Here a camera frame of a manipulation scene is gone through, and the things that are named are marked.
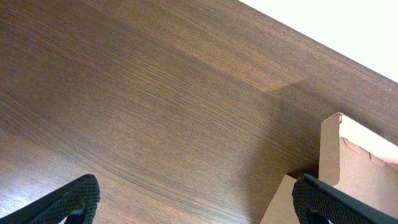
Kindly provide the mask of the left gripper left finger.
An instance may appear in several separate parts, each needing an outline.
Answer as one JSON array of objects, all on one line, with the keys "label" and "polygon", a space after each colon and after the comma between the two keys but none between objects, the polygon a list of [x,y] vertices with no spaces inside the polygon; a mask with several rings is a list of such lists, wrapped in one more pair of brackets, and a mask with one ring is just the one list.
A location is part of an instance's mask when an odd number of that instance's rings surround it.
[{"label": "left gripper left finger", "polygon": [[92,224],[100,188],[96,177],[83,175],[27,206],[1,218],[1,223],[82,223]]}]

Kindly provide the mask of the cardboard box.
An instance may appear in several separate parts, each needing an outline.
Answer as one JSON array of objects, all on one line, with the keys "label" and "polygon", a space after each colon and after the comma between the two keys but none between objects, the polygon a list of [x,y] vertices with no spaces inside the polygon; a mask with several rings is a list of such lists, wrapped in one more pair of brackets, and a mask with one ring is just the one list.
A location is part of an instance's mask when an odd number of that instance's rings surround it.
[{"label": "cardboard box", "polygon": [[[300,223],[285,175],[262,223]],[[397,218],[397,146],[362,124],[336,113],[321,123],[318,180]]]}]

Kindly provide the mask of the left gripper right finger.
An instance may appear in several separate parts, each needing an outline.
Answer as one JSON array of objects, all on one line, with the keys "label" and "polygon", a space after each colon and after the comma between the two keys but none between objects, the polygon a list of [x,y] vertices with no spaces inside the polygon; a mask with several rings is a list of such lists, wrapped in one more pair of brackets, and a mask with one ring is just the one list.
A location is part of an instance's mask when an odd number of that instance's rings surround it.
[{"label": "left gripper right finger", "polygon": [[302,175],[294,183],[292,197],[301,224],[397,224],[397,218],[308,174]]}]

